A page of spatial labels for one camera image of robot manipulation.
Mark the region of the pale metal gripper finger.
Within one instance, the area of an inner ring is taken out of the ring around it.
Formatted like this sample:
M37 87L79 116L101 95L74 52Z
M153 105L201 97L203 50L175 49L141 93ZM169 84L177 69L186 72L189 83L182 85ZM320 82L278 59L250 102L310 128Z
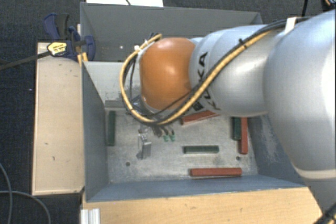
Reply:
M152 142L148 140L147 136L143 136L143 158L148 158L151 156Z
M138 153L137 153L137 159L142 159L143 158L143 142L144 142L144 137L142 134L138 134Z

